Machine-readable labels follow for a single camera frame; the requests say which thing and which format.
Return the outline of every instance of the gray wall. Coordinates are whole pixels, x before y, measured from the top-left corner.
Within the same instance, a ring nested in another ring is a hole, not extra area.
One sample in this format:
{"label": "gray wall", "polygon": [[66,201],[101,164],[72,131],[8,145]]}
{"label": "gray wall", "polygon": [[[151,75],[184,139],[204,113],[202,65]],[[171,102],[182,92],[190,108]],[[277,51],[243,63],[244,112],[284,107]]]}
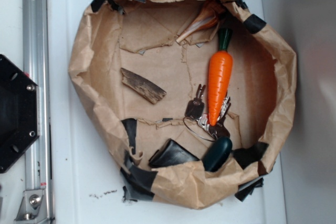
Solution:
{"label": "gray wall", "polygon": [[293,130],[281,152],[289,224],[336,223],[336,0],[262,0],[298,54]]}

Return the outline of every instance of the metal rail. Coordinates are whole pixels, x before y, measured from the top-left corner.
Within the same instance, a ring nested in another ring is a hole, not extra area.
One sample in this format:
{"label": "metal rail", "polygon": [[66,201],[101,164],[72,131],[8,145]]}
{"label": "metal rail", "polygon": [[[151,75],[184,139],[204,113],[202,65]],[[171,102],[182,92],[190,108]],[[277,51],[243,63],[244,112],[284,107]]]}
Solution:
{"label": "metal rail", "polygon": [[[23,0],[23,57],[24,71],[39,86],[39,138],[26,151],[26,191],[40,190],[46,211],[39,214],[39,224],[54,218],[50,157],[50,112],[48,76],[47,0]],[[15,223],[31,223],[21,219],[20,210]]]}

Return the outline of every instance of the toy carrot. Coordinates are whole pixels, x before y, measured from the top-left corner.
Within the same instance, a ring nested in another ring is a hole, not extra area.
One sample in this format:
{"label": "toy carrot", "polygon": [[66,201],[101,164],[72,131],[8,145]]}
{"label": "toy carrot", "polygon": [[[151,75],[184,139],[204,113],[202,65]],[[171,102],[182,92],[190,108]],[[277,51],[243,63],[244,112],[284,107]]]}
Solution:
{"label": "toy carrot", "polygon": [[231,77],[233,59],[227,52],[231,35],[231,29],[218,31],[219,51],[212,55],[209,63],[208,110],[209,123],[212,126],[217,122]]}

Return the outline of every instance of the black hexagonal plate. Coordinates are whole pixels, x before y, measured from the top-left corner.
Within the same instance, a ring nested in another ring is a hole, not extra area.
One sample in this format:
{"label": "black hexagonal plate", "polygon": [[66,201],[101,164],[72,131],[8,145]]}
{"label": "black hexagonal plate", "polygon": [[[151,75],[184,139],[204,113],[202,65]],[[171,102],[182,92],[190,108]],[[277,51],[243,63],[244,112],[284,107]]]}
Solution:
{"label": "black hexagonal plate", "polygon": [[0,173],[37,138],[37,85],[0,55]]}

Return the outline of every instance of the wood piece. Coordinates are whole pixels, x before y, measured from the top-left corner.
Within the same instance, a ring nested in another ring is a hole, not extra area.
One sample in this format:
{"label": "wood piece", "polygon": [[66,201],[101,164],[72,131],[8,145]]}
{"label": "wood piece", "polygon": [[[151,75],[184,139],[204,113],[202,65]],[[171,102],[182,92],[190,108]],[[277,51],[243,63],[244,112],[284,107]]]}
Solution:
{"label": "wood piece", "polygon": [[142,76],[124,68],[121,68],[120,70],[123,75],[122,83],[135,90],[149,102],[156,104],[167,94],[166,91]]}

